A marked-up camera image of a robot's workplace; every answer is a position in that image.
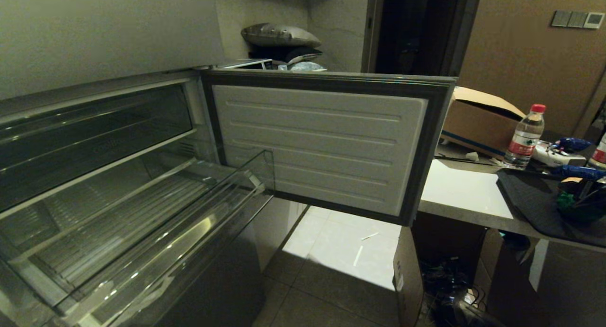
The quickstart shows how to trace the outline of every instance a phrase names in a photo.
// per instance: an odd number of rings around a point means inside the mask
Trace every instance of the blue object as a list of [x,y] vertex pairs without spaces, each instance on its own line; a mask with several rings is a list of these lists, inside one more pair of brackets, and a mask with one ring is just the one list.
[[587,140],[579,139],[579,138],[562,138],[554,145],[552,148],[556,150],[565,150],[566,152],[578,152],[580,150],[584,150],[591,146],[591,143]]
[[602,177],[606,177],[606,170],[563,165],[562,167],[554,168],[552,174],[562,177],[578,177],[596,181]]

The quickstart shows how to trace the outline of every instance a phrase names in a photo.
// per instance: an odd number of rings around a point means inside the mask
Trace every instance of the plastic water bottle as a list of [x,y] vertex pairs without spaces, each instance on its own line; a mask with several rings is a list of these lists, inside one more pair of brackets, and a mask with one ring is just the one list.
[[535,103],[530,107],[530,113],[517,124],[516,132],[513,134],[503,160],[504,167],[512,169],[526,168],[545,128],[545,121],[543,120],[545,109],[545,105]]
[[606,133],[602,135],[602,140],[598,144],[596,151],[587,161],[587,166],[596,169],[606,170]]

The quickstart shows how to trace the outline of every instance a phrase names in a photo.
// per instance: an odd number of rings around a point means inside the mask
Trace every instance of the cardboard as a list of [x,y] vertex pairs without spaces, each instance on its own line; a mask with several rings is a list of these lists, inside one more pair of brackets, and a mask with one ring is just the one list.
[[393,259],[394,286],[398,295],[398,316],[401,327],[414,327],[423,302],[423,279],[415,241],[409,228],[402,227]]
[[472,150],[503,159],[524,112],[506,100],[456,87],[441,137]]
[[528,276],[504,246],[498,230],[487,231],[474,284],[488,293],[486,312],[506,326],[548,327],[548,313]]
[[480,310],[508,327],[549,326],[547,311],[498,230],[420,212],[413,228],[402,228],[393,262],[401,327],[415,327],[422,308],[419,258],[444,256],[459,256],[461,269],[474,269],[470,281],[485,293]]

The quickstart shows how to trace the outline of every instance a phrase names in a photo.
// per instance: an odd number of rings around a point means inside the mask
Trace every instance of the tiled floor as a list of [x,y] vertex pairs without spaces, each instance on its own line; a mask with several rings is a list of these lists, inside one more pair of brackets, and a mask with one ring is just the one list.
[[265,271],[254,327],[397,327],[400,227],[312,207]]

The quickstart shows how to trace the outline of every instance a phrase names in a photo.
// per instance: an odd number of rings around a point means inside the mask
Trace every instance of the black cloth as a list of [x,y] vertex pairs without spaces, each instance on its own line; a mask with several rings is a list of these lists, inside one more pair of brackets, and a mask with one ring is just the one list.
[[497,185],[509,209],[518,213],[541,234],[563,240],[606,247],[606,217],[593,223],[564,219],[556,197],[561,177],[520,170],[498,170]]

